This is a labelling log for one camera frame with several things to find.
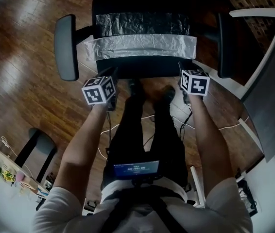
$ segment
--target shoe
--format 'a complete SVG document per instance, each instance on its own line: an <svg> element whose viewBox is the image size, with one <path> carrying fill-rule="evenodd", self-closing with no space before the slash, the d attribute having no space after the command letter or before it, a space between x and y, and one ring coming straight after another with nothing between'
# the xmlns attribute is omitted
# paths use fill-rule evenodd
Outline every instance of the shoe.
<svg viewBox="0 0 275 233"><path fill-rule="evenodd" d="M139 79L129 79L128 85L131 96L139 97L143 101L146 100L145 91Z"/></svg>
<svg viewBox="0 0 275 233"><path fill-rule="evenodd" d="M169 106L172 100L174 99L174 97L175 97L175 89L173 88L173 86L168 85L165 88L163 88L162 97L156 104Z"/></svg>

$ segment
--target display screen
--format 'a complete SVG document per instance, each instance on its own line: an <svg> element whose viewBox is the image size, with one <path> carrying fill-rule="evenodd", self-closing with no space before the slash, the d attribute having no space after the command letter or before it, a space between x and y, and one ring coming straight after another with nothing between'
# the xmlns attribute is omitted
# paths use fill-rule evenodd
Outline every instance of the display screen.
<svg viewBox="0 0 275 233"><path fill-rule="evenodd" d="M116 176L135 176L158 172L159 161L114 165Z"/></svg>

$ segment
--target yellow flowers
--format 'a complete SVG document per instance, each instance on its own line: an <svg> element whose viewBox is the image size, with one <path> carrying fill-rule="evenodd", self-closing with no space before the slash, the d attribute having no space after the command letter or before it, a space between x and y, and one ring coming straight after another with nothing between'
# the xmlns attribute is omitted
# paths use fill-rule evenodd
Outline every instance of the yellow flowers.
<svg viewBox="0 0 275 233"><path fill-rule="evenodd" d="M15 176L12 175L8 170L5 170L2 174L3 174L3 178L4 178L6 181L9 181L9 182L14 182L14 181L16 181Z"/></svg>

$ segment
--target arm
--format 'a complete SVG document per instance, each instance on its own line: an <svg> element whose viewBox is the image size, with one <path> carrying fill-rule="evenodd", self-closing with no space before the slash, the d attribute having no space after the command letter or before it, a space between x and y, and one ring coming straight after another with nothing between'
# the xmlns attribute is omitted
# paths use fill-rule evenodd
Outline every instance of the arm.
<svg viewBox="0 0 275 233"><path fill-rule="evenodd" d="M61 187L85 202L90 170L105 121L106 106L95 105L88 118L64 151L54 187Z"/></svg>
<svg viewBox="0 0 275 233"><path fill-rule="evenodd" d="M205 196L207 197L218 183L234 176L226 141L210 117L205 104L195 95L190 95L189 100L202 163Z"/></svg>

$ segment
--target aluminum foil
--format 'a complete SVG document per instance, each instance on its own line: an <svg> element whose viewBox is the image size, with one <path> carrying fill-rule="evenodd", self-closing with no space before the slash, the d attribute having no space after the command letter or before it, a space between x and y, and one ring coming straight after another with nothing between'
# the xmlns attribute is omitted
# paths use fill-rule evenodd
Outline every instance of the aluminum foil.
<svg viewBox="0 0 275 233"><path fill-rule="evenodd" d="M175 34L131 34L84 41L87 61L129 56L196 58L197 38Z"/></svg>
<svg viewBox="0 0 275 233"><path fill-rule="evenodd" d="M100 37L125 34L189 35L189 18L175 13L112 13L96 16Z"/></svg>

